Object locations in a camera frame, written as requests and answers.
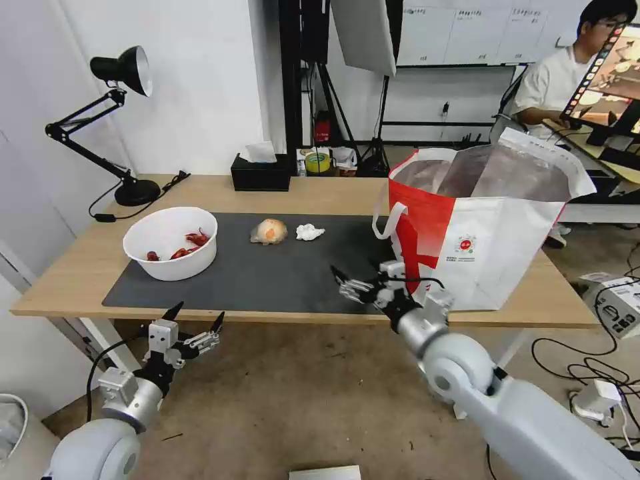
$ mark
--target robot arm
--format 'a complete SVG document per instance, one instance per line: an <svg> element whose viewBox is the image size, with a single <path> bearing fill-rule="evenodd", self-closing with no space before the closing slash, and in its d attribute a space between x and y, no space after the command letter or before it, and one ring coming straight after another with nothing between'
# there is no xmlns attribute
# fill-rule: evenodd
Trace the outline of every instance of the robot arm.
<svg viewBox="0 0 640 480"><path fill-rule="evenodd" d="M372 281L351 280L332 267L340 293L373 303L416 356L429 386L455 402L482 436L525 480L637 480L638 472L609 442L538 387L511 378L478 342L451 333L452 298L431 289L424 306L405 290L401 262L381 265Z"/></svg>
<svg viewBox="0 0 640 480"><path fill-rule="evenodd" d="M180 340L174 322L180 308L182 302L150 324L149 350L141 369L128 372L110 367L100 376L103 418L84 424L58 444L43 480L129 478L140 453L138 434L158 414L175 371L220 342L224 312L209 331Z"/></svg>

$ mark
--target red and white bag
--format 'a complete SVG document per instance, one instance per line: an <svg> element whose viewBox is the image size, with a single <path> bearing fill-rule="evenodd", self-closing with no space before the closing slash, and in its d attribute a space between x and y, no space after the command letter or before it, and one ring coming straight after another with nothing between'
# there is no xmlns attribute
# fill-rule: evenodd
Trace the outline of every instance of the red and white bag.
<svg viewBox="0 0 640 480"><path fill-rule="evenodd" d="M378 201L373 231L391 238L408 279L442 281L455 297L454 309L496 310L566 202L593 192L574 155L506 129L496 145L416 150L390 172L391 212L380 232ZM428 281L407 287L419 303L438 288Z"/></svg>

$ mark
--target desk lamp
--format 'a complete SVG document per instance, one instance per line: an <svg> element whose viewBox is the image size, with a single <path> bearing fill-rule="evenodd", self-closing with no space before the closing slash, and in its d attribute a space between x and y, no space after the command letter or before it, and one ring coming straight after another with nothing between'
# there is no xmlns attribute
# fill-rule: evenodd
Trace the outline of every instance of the desk lamp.
<svg viewBox="0 0 640 480"><path fill-rule="evenodd" d="M160 187L151 180L138 180L131 175L131 170L116 165L82 145L71 140L71 134L86 127L88 124L108 115L110 112L125 104L126 91L120 88L118 82L124 83L134 92L151 96L152 84L149 75L149 62L142 47L131 47L118 58L94 57L89 64L91 72L100 80L104 80L108 87L112 87L106 94L91 102L86 107L73 112L60 121L50 123L45 127L46 134L66 145L68 148L96 165L120 178L122 185L115 191L115 200L120 205L135 207L153 202L160 196ZM87 110L94 108L104 101L111 100L114 105L92 116L78 118Z"/></svg>

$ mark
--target white bowl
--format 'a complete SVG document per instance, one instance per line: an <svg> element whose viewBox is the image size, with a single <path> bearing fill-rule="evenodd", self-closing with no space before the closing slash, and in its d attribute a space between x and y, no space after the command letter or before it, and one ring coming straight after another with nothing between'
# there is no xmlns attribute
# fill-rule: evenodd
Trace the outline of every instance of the white bowl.
<svg viewBox="0 0 640 480"><path fill-rule="evenodd" d="M195 252L170 260L176 250L195 246L185 239L185 235L198 233L199 229L209 236L209 241ZM174 207L159 210L134 223L122 239L122 247L127 256L153 278L184 280L202 272L213 262L217 233L218 222L210 212L197 207ZM147 260L149 251L156 252L160 260Z"/></svg>

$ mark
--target wooden desk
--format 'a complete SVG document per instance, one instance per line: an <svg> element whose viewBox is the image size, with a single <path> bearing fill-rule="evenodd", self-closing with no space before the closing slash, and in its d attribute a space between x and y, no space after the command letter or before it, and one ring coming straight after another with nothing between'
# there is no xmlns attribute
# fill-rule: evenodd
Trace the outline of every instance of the wooden desk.
<svg viewBox="0 0 640 480"><path fill-rule="evenodd" d="M543 123L548 129L556 132L558 136L562 137L562 140L564 140L570 146L580 150L580 152L596 160L598 163L610 170L615 175L626 181L640 184L640 171L626 168L621 165L616 165L615 163L611 163L606 160L602 160L600 158L600 155L602 155L602 152L605 148L596 147L595 145L589 145L587 143L587 138L593 131L593 128L587 125L583 125L579 130L568 131L566 127L558 125L556 122L549 119L543 120Z"/></svg>
<svg viewBox="0 0 640 480"><path fill-rule="evenodd" d="M579 130L569 131L548 119L543 123L550 132L556 133L555 138L562 138L586 170L600 172L597 178L592 176L600 192L600 198L585 201L578 199L569 203L563 210L560 221L640 223L639 199L636 193L636 190L640 189L640 171L602 160L604 147L587 143L587 138L593 130L591 127L584 125Z"/></svg>
<svg viewBox="0 0 640 480"><path fill-rule="evenodd" d="M171 176L149 175L147 178L163 185ZM192 175L145 214L177 205L191 205L220 212L371 215L378 193L385 184L385 179L295 177L291 179L290 192L236 192L230 177ZM122 215L131 210L112 205L108 212ZM159 318L164 313L160 309L102 305L102 300L129 262L122 250L122 238L143 216L116 223L94 223L22 296L11 312L37 317L79 317L103 347L118 338L107 319ZM180 312L178 319L211 321L217 314L216 311L186 309ZM225 320L380 325L388 322L382 315L256 311L228 311ZM455 312L450 321L452 326L464 327L598 327L587 306L542 252L537 254L504 308Z"/></svg>

